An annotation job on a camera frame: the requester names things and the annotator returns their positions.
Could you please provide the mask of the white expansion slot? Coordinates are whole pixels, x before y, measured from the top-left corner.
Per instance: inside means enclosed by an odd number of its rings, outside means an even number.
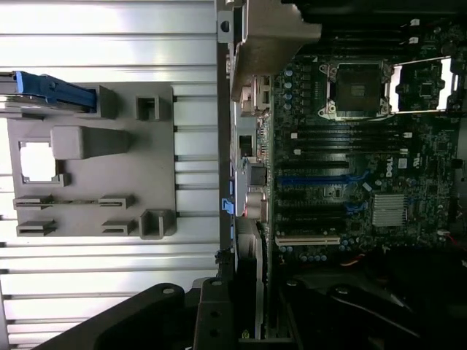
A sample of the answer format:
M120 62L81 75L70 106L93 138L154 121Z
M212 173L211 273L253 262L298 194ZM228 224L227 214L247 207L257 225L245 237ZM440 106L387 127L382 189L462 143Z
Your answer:
M340 245L338 236L277 236L277 246L333 246Z

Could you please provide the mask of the black expansion slot blue end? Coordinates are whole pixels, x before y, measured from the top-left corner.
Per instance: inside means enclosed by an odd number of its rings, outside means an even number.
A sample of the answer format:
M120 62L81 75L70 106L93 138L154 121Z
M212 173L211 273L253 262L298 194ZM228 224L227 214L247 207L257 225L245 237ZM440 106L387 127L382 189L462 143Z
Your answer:
M360 205L352 203L338 203L338 204L320 204L310 206L278 206L274 212L282 216L291 215L315 215L315 214L337 214L344 215L353 212L365 210L366 203Z

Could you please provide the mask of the grey plastic parts rack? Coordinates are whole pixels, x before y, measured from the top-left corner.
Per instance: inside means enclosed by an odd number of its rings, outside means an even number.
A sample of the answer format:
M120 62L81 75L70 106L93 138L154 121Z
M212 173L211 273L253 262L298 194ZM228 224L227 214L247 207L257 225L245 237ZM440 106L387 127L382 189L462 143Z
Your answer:
M4 102L19 237L136 236L176 230L173 90L95 83L98 109Z

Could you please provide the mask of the silver chipset heatsink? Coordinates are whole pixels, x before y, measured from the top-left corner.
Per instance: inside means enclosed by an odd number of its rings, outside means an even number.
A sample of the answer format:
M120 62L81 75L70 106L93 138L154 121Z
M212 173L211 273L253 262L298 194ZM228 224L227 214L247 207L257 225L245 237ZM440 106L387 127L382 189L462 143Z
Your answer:
M406 223L407 199L404 194L376 194L371 223L374 227L401 227Z

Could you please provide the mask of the black RAM slot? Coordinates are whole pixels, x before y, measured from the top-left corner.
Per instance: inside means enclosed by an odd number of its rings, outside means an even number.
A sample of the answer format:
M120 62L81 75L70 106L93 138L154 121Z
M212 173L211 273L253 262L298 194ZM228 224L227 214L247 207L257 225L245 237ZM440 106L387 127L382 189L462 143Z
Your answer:
M413 45L399 42L329 42L321 44L321 47L331 50L389 50L401 51L414 48Z
M401 26L401 27L355 27L355 28L344 28L344 27L324 27L324 34L406 34L410 31L416 31L417 27Z
M404 130L404 126L386 125L386 124L370 124L370 125L306 125L301 128L293 129L293 132L326 132L326 131L400 131Z
M410 52L404 51L382 51L382 52L372 52L372 51L347 51L347 52L327 52L323 53L325 56L334 57L338 59L358 59L358 58L368 58L368 59L390 59L395 60L399 58L410 58Z
M327 154L409 154L407 148L402 149L294 149L293 155L327 155Z
M353 36L353 35L343 35L343 34L331 34L322 36L320 41L321 42L356 42L356 43L363 43L363 42L389 42L389 43L396 43L396 42L405 42L410 39L410 36L369 36L369 35L362 35L362 36Z
M411 139L412 132L404 133L291 133L291 139L350 140L350 139Z
M353 146L353 147L366 147L366 146L382 146L382 147L398 147L406 146L406 142L397 142L396 140L338 140L338 141L326 141L326 140L298 140L291 142L295 146Z

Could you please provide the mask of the green Dell motherboard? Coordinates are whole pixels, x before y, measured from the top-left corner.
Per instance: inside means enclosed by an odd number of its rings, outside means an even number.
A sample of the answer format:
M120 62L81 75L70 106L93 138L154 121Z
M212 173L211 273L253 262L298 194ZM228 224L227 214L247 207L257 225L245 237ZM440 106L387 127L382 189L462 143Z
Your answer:
M265 226L268 238L268 274L284 276L287 272L303 271L319 265L349 267L357 264L369 252L392 248L432 248L444 246L449 240L449 226L458 216L454 195L456 176L463 173L464 161L458 157L461 123L467 119L467 14L452 17L414 17L400 24L342 25L331 27L417 27L406 34L356 34L353 36L410 36L405 42L414 48L401 50L410 58L338 59L323 55L331 50L319 42L307 45L273 78L271 113L264 125L261 143L268 169L267 195L269 220ZM407 61L449 56L452 72L459 73L459 92L453 107L446 112L391 114L382 120L333 121L321 118L317 110L324 104L325 76L319 72L321 63L334 61L384 61L391 67ZM400 131L312 131L311 133L404 133L411 139L350 139L396 140L406 146L295 146L291 142L293 129L306 125L370 125L404 126ZM293 155L294 149L402 149L409 154L327 154ZM277 166L288 161L345 160L348 169L313 169L283 171ZM367 177L350 184L315 186L282 186L281 176ZM373 199L376 194L404 194L407 199L406 223L401 227L374 227L371 223ZM282 216L274 212L278 206L310 206L320 204L366 203L365 210L344 215L315 214ZM340 245L277 246L277 236L338 236Z

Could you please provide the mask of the open grey PC case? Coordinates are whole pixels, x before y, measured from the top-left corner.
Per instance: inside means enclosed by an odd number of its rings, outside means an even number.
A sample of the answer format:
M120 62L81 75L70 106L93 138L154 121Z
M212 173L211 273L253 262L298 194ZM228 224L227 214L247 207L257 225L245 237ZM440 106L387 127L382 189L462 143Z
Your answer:
M467 0L281 0L294 4L307 23L324 27L400 24L412 18L467 14ZM268 274L268 169L261 143L270 110L260 117L242 117L240 101L231 98L231 66L242 40L243 0L215 0L218 55L219 152L223 187L220 201L229 199L235 214L225 212L231 245L220 254L220 272L229 282L237 350L298 350L287 323L282 288L291 280L324 291L337 284L361 288L409 309L449 336L449 350L467 350L467 119L458 139L458 157L465 163L456 176L454 195L458 216L449 226L449 240L432 248L392 248L369 252L349 267L319 265L284 276ZM273 78L271 76L271 97ZM266 302L263 337L244 338L245 326L236 277L236 218L257 222L266 254Z

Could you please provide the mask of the silver rear port stack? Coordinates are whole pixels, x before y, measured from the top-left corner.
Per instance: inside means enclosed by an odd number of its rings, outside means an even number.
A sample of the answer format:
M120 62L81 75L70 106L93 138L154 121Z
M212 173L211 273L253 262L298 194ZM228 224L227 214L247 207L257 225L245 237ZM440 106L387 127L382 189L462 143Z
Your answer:
M242 117L260 117L271 108L271 76L252 76L242 88L240 100Z

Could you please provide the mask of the CPU socket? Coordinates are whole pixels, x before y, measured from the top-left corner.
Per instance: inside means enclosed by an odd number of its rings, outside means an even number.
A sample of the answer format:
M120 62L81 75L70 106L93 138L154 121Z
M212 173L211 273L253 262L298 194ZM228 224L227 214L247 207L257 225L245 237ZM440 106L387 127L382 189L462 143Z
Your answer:
M321 63L325 76L321 118L333 121L382 120L391 113L390 78L393 68L384 61Z

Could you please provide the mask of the grey metal case flap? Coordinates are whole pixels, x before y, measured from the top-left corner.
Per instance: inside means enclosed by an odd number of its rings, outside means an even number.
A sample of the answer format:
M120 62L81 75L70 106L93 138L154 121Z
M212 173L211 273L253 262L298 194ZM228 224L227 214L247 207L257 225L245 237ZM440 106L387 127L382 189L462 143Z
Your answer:
M305 44L318 42L322 26L307 23L294 4L243 0L242 40L231 66L231 98L241 101L253 76L278 74Z

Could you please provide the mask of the silver socket cover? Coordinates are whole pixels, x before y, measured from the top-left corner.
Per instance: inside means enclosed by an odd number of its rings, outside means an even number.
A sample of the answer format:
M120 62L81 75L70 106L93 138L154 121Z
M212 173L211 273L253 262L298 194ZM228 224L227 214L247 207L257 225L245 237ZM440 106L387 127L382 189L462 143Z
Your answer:
M458 96L459 83L449 56L398 63L388 84L390 113L446 112Z

